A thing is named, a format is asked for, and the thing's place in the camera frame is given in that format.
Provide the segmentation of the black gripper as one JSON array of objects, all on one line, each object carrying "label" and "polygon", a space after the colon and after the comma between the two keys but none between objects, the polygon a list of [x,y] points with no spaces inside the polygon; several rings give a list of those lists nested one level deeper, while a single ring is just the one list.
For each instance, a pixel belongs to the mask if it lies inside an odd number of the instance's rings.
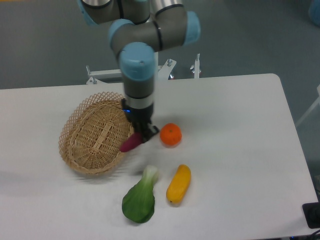
[{"label": "black gripper", "polygon": [[153,103],[146,108],[137,109],[130,107],[127,104],[127,100],[123,98],[121,100],[121,108],[127,120],[132,124],[134,133],[142,138],[143,143],[148,142],[160,132],[159,128],[153,125],[151,121],[154,112]]}]

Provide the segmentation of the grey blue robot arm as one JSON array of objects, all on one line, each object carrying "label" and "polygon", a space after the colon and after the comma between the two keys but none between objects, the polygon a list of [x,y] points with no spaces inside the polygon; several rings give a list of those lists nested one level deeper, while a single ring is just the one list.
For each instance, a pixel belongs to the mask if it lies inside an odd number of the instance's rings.
[{"label": "grey blue robot arm", "polygon": [[152,124],[155,53],[198,41],[201,24],[180,0],[79,0],[89,25],[111,23],[108,43],[123,79],[122,110],[142,143],[159,129]]}]

